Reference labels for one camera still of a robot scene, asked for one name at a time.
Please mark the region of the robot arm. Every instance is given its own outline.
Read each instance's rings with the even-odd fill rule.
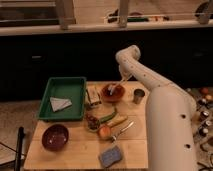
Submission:
[[[197,171],[190,118],[195,100],[178,85],[137,60],[132,45],[116,53],[123,79],[133,75],[149,91],[146,103],[149,171]]]

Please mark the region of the plastic tray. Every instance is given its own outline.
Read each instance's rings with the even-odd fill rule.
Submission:
[[[82,120],[85,92],[85,77],[51,77],[48,80],[42,98],[38,119],[45,121]],[[72,105],[63,110],[53,112],[50,97],[70,99]]]

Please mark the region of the red bowl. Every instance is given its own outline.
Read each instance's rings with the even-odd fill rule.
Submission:
[[[124,93],[125,93],[125,89],[122,85],[117,85],[115,87],[115,90],[113,92],[112,95],[110,95],[110,90],[109,90],[109,86],[110,85],[115,85],[115,83],[113,84],[107,84],[105,85],[102,90],[101,90],[101,98],[103,101],[106,101],[106,102],[111,102],[111,103],[114,103],[114,102],[119,102]]]
[[[44,132],[42,144],[47,150],[59,151],[67,143],[68,139],[68,129],[61,124],[55,124]]]

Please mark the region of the napkin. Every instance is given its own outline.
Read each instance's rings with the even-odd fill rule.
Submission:
[[[72,105],[70,99],[50,97],[50,103],[54,112],[63,110]]]

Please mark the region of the wooden table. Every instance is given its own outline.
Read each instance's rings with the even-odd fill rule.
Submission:
[[[108,82],[88,82],[93,84],[100,92]],[[137,81],[125,83],[126,90],[122,100],[116,104],[118,112],[128,115],[128,119],[112,128],[112,132],[120,130],[130,121],[134,121],[131,128],[121,134],[116,145],[121,149],[123,159],[112,165],[110,168],[116,169],[147,169],[147,137],[145,122],[145,102],[148,91]],[[146,92],[139,105],[132,102],[133,91],[142,88]],[[92,109],[96,117],[112,113],[113,106],[110,103],[102,103],[98,108]],[[41,143],[42,134],[55,123],[38,121],[29,151],[24,163],[26,170],[45,169],[102,169],[98,156],[101,152],[112,147],[114,144],[109,141],[100,140],[96,133],[89,132],[86,128],[86,121],[60,122],[69,129],[69,141],[59,152],[51,152],[44,149]]]

